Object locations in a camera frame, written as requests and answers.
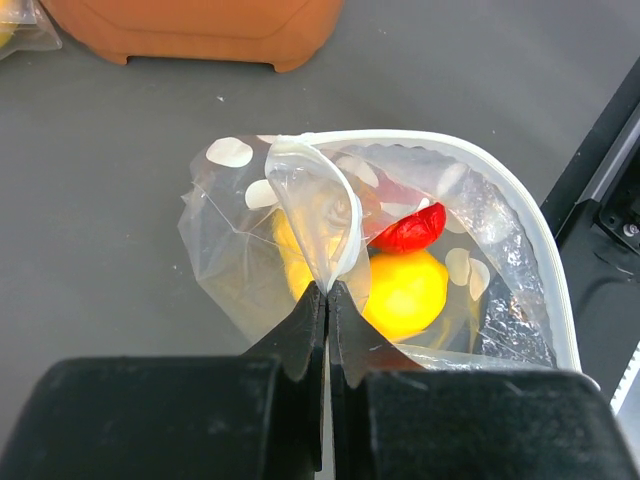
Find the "clear plastic bag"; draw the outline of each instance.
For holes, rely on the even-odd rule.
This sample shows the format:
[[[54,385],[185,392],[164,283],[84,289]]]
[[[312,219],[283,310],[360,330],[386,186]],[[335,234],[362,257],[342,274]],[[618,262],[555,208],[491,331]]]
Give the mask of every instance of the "clear plastic bag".
[[[548,227],[520,182],[475,145],[388,130],[226,138],[194,160],[192,176],[179,229],[196,278],[251,340],[293,308],[296,262],[310,271],[304,285],[312,277],[326,292],[343,280],[362,310],[367,244],[437,201],[447,229],[429,252],[449,271],[446,304],[402,340],[405,353],[430,368],[580,370]]]
[[[60,38],[36,0],[0,0],[0,60],[17,50],[60,47]]]

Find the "bolt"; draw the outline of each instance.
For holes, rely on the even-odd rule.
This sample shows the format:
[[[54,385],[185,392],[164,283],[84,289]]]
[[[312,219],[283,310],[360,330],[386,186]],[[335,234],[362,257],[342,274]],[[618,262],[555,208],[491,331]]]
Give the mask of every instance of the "bolt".
[[[622,231],[627,237],[633,237],[640,233],[640,228],[633,223],[628,223],[624,227],[622,227]]]

